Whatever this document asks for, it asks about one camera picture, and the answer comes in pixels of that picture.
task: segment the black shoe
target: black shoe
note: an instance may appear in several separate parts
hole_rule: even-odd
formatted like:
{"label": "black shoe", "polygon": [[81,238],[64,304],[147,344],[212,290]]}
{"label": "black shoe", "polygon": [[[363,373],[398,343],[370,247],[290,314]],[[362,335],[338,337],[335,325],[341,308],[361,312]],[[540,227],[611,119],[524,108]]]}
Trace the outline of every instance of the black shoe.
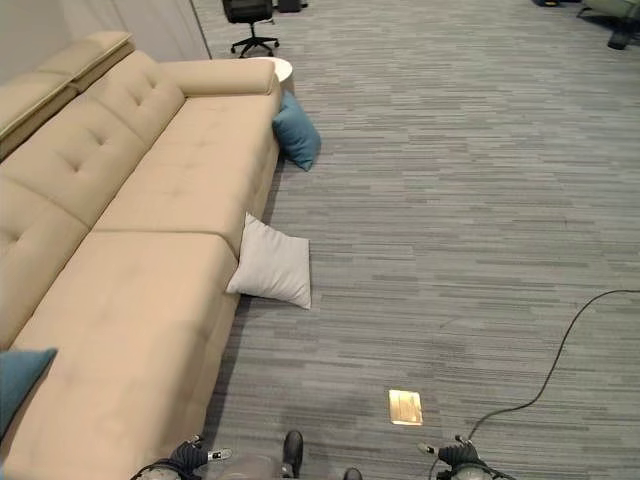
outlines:
{"label": "black shoe", "polygon": [[287,433],[284,439],[284,446],[282,447],[282,463],[291,465],[293,478],[298,478],[300,475],[303,449],[304,441],[302,440],[302,434],[296,430],[291,430]]}
{"label": "black shoe", "polygon": [[344,477],[342,477],[342,480],[362,480],[362,474],[357,468],[347,468],[347,471],[344,472]]}

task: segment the beige sofa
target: beige sofa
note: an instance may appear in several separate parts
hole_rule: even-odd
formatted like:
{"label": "beige sofa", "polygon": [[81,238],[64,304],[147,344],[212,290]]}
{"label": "beige sofa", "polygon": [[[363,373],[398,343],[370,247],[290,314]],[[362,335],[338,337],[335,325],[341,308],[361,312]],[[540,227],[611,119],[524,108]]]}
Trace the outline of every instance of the beige sofa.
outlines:
{"label": "beige sofa", "polygon": [[202,428],[278,156],[273,64],[158,64],[101,32],[0,104],[0,348],[59,349],[4,473],[126,480]]}

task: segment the green chair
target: green chair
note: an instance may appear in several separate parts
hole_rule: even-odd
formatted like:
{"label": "green chair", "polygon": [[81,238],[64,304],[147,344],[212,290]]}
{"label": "green chair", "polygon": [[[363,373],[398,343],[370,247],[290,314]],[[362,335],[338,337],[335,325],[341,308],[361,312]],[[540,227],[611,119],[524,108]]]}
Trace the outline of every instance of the green chair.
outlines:
{"label": "green chair", "polygon": [[619,19],[618,25],[609,39],[609,47],[624,49],[640,27],[640,0],[583,0],[584,7],[578,17],[588,10],[594,10],[608,17]]}

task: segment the black cable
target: black cable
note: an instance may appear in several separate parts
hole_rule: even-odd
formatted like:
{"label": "black cable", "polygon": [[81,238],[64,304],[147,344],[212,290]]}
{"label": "black cable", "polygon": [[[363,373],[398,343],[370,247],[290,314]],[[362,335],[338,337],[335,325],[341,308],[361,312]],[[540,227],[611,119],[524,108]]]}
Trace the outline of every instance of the black cable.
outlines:
{"label": "black cable", "polygon": [[567,328],[567,331],[564,332],[564,337],[562,337],[562,341],[560,342],[560,346],[558,347],[558,352],[556,353],[556,358],[553,360],[553,364],[551,365],[551,369],[549,370],[549,373],[547,373],[547,377],[544,379],[544,383],[542,384],[542,388],[540,388],[540,391],[533,398],[533,400],[531,400],[531,401],[529,401],[527,403],[523,403],[522,405],[518,405],[517,407],[501,408],[499,410],[494,410],[493,412],[490,412],[490,413],[486,414],[484,417],[482,417],[480,420],[478,420],[475,423],[475,425],[473,426],[473,428],[471,429],[471,433],[467,437],[469,440],[471,440],[473,438],[473,435],[476,433],[476,430],[478,430],[480,425],[482,425],[486,420],[490,419],[491,417],[495,417],[496,415],[500,415],[502,413],[515,412],[517,410],[522,410],[523,408],[530,407],[531,405],[533,405],[534,403],[536,403],[540,399],[540,397],[542,396],[542,393],[544,392],[545,388],[547,388],[547,384],[549,383],[549,380],[551,379],[551,375],[553,374],[553,371],[556,369],[556,366],[558,365],[558,360],[560,360],[560,355],[562,354],[562,349],[564,347],[565,342],[567,341],[567,337],[569,336],[569,333],[571,332],[571,329],[573,328],[573,325],[576,323],[578,318],[580,318],[580,315],[582,314],[582,312],[584,312],[589,307],[589,305],[591,305],[596,300],[598,300],[598,299],[600,299],[602,297],[606,297],[607,295],[611,295],[613,293],[640,293],[640,290],[609,290],[607,292],[604,292],[604,293],[601,293],[599,295],[596,295],[591,300],[589,300],[587,303],[585,303],[582,306],[582,308],[578,311],[578,313],[576,313],[576,315],[573,317],[573,320],[571,320],[571,323],[569,324],[569,328]]}

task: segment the round side table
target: round side table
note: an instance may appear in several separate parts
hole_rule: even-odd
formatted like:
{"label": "round side table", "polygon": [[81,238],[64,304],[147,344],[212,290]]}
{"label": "round side table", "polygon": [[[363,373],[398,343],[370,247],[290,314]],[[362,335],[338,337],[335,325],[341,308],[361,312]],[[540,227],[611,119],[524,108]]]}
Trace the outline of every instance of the round side table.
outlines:
{"label": "round side table", "polygon": [[276,76],[280,80],[280,87],[283,90],[289,90],[293,95],[296,94],[293,84],[293,65],[287,62],[284,58],[276,57],[253,57],[260,60],[269,60],[276,65]]}

